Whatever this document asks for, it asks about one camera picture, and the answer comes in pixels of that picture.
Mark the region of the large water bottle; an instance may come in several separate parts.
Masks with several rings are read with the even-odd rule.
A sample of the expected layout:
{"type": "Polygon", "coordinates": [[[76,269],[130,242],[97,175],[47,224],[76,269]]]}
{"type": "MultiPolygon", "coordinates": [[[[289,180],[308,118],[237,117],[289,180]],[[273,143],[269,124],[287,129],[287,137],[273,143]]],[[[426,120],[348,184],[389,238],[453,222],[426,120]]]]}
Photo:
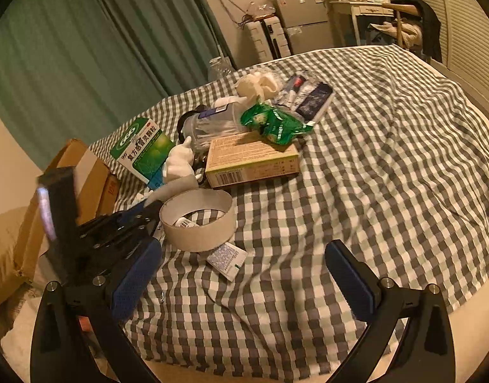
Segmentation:
{"type": "Polygon", "coordinates": [[[226,56],[218,56],[210,59],[208,68],[208,80],[214,81],[223,79],[224,77],[235,72],[231,62],[226,56]]]}

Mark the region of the checkered bed sheet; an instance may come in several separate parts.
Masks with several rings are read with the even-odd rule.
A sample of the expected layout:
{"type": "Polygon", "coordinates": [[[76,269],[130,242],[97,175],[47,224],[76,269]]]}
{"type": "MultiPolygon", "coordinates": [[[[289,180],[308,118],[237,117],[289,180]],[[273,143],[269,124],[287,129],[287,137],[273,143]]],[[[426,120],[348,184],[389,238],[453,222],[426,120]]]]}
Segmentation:
{"type": "Polygon", "coordinates": [[[333,239],[398,284],[439,284],[449,312],[489,280],[489,122],[462,88],[395,46],[272,68],[313,72],[333,102],[295,141],[298,175],[231,188],[247,253],[234,280],[163,246],[124,327],[147,361],[285,382],[333,372],[363,329],[324,264],[333,239]]]}

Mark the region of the brown cardboard box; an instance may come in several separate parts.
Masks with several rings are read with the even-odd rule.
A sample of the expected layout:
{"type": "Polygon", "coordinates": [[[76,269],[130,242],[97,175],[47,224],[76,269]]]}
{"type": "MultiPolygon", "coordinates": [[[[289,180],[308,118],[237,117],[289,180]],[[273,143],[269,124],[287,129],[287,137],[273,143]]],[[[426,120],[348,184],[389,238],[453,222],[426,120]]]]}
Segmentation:
{"type": "Polygon", "coordinates": [[[111,214],[119,193],[117,176],[80,140],[57,153],[26,207],[0,215],[0,305],[36,276],[40,257],[92,219],[111,214]]]}

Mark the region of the green curtain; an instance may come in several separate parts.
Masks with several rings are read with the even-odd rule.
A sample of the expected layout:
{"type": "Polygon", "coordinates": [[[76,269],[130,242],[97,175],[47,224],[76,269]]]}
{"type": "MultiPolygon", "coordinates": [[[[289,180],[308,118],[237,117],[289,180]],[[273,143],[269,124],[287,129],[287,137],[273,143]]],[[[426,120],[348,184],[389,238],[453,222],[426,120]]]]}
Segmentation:
{"type": "Polygon", "coordinates": [[[0,118],[45,168],[160,100],[204,85],[229,47],[206,0],[12,0],[0,17],[0,118]]]}

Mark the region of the cream scrunchie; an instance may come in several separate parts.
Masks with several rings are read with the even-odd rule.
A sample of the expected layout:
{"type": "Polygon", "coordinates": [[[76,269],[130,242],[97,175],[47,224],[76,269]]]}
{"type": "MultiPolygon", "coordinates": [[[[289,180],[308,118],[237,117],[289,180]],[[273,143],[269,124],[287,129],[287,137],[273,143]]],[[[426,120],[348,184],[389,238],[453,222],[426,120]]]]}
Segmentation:
{"type": "Polygon", "coordinates": [[[280,76],[268,69],[248,73],[236,85],[237,94],[251,101],[265,101],[276,97],[283,88],[280,76]]]}

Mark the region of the white dressing table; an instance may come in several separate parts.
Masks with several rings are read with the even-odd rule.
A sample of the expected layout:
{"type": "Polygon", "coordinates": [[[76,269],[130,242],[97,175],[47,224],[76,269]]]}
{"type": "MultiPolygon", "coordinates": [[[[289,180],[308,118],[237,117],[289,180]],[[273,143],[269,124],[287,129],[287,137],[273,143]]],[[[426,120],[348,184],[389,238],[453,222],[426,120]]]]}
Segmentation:
{"type": "Polygon", "coordinates": [[[369,25],[390,21],[394,17],[393,10],[379,3],[329,1],[327,8],[337,47],[367,44],[369,25]]]}

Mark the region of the tan cardboard product box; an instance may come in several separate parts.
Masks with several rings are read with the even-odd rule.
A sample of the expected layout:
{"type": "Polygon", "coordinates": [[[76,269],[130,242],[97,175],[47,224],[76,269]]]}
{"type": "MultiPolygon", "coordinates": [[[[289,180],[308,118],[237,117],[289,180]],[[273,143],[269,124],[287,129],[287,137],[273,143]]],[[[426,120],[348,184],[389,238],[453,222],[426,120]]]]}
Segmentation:
{"type": "Polygon", "coordinates": [[[219,189],[299,171],[299,153],[294,144],[273,144],[251,131],[213,139],[204,175],[213,189],[219,189]]]}

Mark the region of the silver mini fridge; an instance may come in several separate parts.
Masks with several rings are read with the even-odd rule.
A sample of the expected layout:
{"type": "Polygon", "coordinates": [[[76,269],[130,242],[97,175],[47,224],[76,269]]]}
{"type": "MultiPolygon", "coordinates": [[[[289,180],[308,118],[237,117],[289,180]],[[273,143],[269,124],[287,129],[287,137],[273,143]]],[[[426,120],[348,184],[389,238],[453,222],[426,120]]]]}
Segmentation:
{"type": "Polygon", "coordinates": [[[334,46],[324,0],[276,0],[276,12],[294,55],[334,46]]]}

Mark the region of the white suitcase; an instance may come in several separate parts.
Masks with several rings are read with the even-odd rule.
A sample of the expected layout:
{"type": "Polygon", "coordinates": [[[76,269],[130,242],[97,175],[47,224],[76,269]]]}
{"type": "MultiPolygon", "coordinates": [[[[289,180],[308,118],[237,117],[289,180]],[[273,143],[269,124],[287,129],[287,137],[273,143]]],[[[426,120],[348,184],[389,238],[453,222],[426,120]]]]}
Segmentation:
{"type": "Polygon", "coordinates": [[[278,17],[272,16],[246,23],[244,31],[259,62],[273,61],[292,55],[278,17]]]}

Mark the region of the louvered wardrobe doors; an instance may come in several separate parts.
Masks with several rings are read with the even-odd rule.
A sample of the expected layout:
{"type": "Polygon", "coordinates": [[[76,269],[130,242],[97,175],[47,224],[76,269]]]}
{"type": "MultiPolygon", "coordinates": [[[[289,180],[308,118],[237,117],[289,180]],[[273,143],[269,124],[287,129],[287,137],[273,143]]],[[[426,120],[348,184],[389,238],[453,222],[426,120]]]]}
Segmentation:
{"type": "Polygon", "coordinates": [[[489,103],[489,19],[476,0],[423,0],[441,22],[441,65],[489,103]]]}

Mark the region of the navy floral pouch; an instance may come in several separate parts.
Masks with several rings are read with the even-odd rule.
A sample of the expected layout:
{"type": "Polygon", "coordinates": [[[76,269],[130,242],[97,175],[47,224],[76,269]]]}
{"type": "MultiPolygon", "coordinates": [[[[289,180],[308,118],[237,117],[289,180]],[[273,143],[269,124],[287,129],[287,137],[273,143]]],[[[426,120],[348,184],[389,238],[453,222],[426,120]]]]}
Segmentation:
{"type": "Polygon", "coordinates": [[[303,118],[306,125],[314,126],[327,112],[333,98],[333,88],[326,83],[320,83],[294,111],[303,118]]]}

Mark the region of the green snack packet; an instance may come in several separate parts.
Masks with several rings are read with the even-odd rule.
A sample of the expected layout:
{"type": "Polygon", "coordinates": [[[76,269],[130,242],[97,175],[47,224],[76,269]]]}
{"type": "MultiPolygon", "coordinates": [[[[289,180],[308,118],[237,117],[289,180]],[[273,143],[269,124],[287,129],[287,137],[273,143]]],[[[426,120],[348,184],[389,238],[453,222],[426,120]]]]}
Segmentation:
{"type": "Polygon", "coordinates": [[[241,115],[240,123],[253,131],[258,131],[271,143],[282,146],[291,144],[294,139],[310,133],[313,129],[292,114],[265,103],[256,103],[246,110],[241,115]]]}

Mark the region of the small white sachet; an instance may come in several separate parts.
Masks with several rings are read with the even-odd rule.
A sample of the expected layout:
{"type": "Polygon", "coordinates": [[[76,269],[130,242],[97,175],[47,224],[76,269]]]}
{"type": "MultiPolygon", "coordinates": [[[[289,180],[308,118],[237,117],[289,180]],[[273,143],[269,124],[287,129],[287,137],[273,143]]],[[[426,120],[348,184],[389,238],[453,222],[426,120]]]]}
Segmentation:
{"type": "Polygon", "coordinates": [[[234,281],[247,256],[243,249],[225,242],[207,257],[206,262],[227,280],[234,281]]]}

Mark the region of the green white medicine box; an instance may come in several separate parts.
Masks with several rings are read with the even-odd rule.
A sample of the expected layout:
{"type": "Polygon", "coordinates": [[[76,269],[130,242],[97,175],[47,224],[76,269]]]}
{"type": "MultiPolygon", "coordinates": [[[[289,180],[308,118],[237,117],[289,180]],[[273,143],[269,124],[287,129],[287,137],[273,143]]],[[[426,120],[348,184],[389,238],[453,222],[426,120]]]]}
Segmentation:
{"type": "Polygon", "coordinates": [[[174,142],[150,118],[137,118],[114,144],[110,155],[151,190],[163,184],[163,165],[174,142]]]}

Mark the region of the clear cotton swab jar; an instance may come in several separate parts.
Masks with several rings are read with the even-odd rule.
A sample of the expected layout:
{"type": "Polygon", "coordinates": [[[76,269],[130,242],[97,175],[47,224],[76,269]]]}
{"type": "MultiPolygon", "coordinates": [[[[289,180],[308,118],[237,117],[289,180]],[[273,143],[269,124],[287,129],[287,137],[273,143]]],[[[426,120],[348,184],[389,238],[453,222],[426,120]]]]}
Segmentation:
{"type": "Polygon", "coordinates": [[[207,152],[214,139],[233,136],[248,129],[241,124],[241,116],[246,107],[232,102],[202,112],[195,112],[182,124],[181,134],[192,139],[192,149],[198,153],[207,152]]]}

